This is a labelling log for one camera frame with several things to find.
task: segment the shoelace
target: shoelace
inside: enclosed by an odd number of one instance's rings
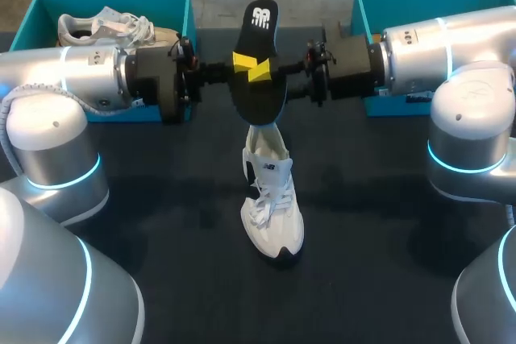
[[[131,36],[132,41],[129,43],[128,47],[132,47],[137,43],[154,42],[154,23],[150,22],[144,16],[140,16],[139,18],[136,15],[123,13],[122,16],[127,16],[130,18],[130,21],[126,23],[126,26],[133,26],[128,32],[121,32],[118,36]]]
[[[252,184],[260,193],[251,209],[251,222],[255,226],[267,224],[273,212],[277,209],[288,209],[292,204],[293,190],[289,189],[292,183],[292,176],[285,182],[285,185],[278,188],[270,184],[260,184],[258,179]]]

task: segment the black table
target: black table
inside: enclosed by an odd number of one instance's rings
[[[298,55],[318,29],[280,29]],[[235,31],[203,30],[205,60]],[[360,99],[289,103],[279,121],[305,220],[297,265],[261,259],[240,221],[247,134],[224,85],[192,122],[91,124],[110,200],[73,231],[144,295],[144,343],[457,343],[461,270],[506,230],[499,205],[449,201],[425,177],[427,118],[367,118]],[[0,161],[0,179],[12,177]]]

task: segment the shoebox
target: shoebox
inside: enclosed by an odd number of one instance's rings
[[[354,0],[352,35],[366,34],[370,43],[378,41],[387,27],[500,6],[516,0]],[[365,98],[369,116],[406,116],[430,113],[432,92],[390,96],[387,88],[378,97]]]
[[[104,6],[121,13],[145,16],[156,27],[172,28],[196,43],[190,0],[32,0],[10,50],[53,48],[57,42],[57,19],[62,14],[90,18]],[[91,122],[159,122],[160,114],[157,106],[146,106],[110,117],[88,114],[88,119]]]

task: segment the white logo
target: white logo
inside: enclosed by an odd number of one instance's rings
[[[271,11],[267,9],[255,8],[252,11],[252,24],[262,27],[265,30],[268,30],[268,21],[271,19]]]

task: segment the white sneaker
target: white sneaker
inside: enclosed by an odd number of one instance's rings
[[[170,46],[178,41],[177,31],[154,27],[144,16],[120,14],[109,7],[92,18],[63,14],[57,21],[61,46],[119,44],[123,48]]]
[[[273,259],[291,258],[303,244],[303,218],[291,168],[292,159],[276,124],[251,126],[243,149],[243,173],[249,186],[240,215],[256,248]]]

